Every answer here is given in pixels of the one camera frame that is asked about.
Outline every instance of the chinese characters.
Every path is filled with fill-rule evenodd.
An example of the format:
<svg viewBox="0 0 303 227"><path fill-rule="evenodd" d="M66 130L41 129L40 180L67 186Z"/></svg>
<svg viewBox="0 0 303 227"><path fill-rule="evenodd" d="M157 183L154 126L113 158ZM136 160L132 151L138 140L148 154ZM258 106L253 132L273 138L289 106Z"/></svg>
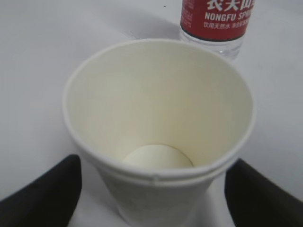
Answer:
<svg viewBox="0 0 303 227"><path fill-rule="evenodd" d="M230 29L230 28L238 28L242 27L248 24L249 19L239 21L232 24L220 24L220 23L212 23L212 22L204 22L204 28L210 28L210 29Z"/></svg>
<svg viewBox="0 0 303 227"><path fill-rule="evenodd" d="M238 11L243 9L249 9L255 4L256 0L210 0L208 1L208 10L217 9L218 11Z"/></svg>

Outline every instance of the black object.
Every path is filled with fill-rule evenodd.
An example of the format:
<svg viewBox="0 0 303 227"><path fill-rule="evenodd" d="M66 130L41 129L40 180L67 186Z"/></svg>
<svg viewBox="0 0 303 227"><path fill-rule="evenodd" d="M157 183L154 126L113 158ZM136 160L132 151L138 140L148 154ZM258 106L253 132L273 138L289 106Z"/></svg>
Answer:
<svg viewBox="0 0 303 227"><path fill-rule="evenodd" d="M0 227L66 227L81 188L80 158L69 155L43 176L0 202Z"/></svg>
<svg viewBox="0 0 303 227"><path fill-rule="evenodd" d="M303 227L303 203L243 160L227 172L225 196L236 227Z"/></svg>

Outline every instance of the white surface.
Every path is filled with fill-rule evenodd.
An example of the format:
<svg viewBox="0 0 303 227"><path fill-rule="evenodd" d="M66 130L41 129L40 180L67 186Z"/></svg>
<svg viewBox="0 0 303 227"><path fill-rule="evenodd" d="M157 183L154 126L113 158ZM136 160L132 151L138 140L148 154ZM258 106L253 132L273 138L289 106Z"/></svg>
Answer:
<svg viewBox="0 0 303 227"><path fill-rule="evenodd" d="M66 79L80 62L127 37L178 38L180 0L127 0L148 13L113 2L1 2L0 199L76 152L62 122L61 96ZM236 61L259 102L257 126L243 158L301 200L302 8L301 0L257 1ZM112 199L96 171L86 162L82 165L86 190L71 226L126 226L112 212ZM208 201L208 207L222 207L218 203L223 200ZM227 226L216 225L222 216L207 217L214 223L205 226Z"/></svg>

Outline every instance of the paper cup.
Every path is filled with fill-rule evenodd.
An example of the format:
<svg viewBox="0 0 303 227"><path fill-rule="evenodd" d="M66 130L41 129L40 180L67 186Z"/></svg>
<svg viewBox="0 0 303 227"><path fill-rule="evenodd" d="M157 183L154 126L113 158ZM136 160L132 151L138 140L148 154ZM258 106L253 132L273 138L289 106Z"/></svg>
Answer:
<svg viewBox="0 0 303 227"><path fill-rule="evenodd" d="M212 180L238 158L255 121L240 73L226 60L172 40L136 40L95 54L69 79L66 125L134 227L182 226ZM168 145L194 167L123 162Z"/></svg>

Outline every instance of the cup base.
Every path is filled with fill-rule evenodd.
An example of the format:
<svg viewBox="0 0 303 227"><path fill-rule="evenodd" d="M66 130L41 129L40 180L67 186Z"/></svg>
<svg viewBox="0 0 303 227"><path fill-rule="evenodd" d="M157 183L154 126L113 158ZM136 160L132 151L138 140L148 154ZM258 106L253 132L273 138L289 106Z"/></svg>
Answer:
<svg viewBox="0 0 303 227"><path fill-rule="evenodd" d="M123 162L148 169L193 167L192 162L184 153L167 145L142 146L126 156Z"/></svg>
<svg viewBox="0 0 303 227"><path fill-rule="evenodd" d="M128 216L123 212L123 210L119 206L117 206L117 209L121 218L131 227L143 227L140 223L137 223L136 221L129 219ZM186 220L184 220L182 223L179 223L177 226L174 223L172 225L165 224L165 227L194 227L195 224L196 223L195 223L194 215L190 215Z"/></svg>

